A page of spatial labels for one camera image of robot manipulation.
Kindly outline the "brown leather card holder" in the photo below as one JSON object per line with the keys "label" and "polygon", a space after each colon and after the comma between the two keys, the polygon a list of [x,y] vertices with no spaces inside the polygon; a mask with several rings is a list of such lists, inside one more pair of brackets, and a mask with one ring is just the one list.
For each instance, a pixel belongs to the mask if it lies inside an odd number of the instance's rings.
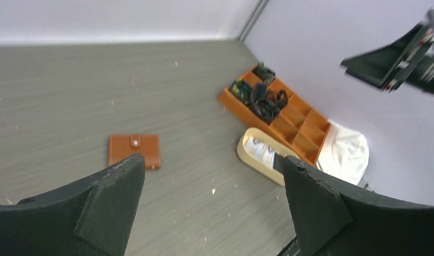
{"label": "brown leather card holder", "polygon": [[108,139],[108,166],[133,155],[141,154],[148,170],[161,168],[158,134],[112,134]]}

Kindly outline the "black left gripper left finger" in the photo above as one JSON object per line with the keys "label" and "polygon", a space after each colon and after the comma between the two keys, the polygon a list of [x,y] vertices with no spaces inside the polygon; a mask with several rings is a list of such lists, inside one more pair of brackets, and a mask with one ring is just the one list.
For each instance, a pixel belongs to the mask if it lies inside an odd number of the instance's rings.
{"label": "black left gripper left finger", "polygon": [[124,255],[145,181],[141,154],[0,205],[0,255]]}

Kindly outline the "cream oval tray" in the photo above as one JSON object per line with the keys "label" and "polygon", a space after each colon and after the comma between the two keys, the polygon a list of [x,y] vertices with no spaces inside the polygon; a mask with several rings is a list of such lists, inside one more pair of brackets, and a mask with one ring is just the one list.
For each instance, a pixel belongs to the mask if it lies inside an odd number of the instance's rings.
{"label": "cream oval tray", "polygon": [[280,157],[294,156],[293,150],[287,148],[262,130],[248,128],[236,147],[239,159],[280,186],[285,185]]}

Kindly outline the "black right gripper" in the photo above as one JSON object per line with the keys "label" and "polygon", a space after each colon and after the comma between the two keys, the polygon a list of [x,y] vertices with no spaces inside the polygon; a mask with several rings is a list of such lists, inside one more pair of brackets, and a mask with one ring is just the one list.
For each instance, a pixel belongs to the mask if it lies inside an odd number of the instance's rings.
{"label": "black right gripper", "polygon": [[[384,47],[343,59],[345,73],[383,91],[408,83],[434,95],[434,6],[427,19]],[[424,70],[427,57],[431,61]]]}

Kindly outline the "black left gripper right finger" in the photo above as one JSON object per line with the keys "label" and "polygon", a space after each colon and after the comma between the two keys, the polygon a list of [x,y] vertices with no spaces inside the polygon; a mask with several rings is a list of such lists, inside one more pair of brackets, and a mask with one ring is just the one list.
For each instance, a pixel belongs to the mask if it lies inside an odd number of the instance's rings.
{"label": "black left gripper right finger", "polygon": [[402,201],[282,160],[300,255],[434,255],[434,206]]}

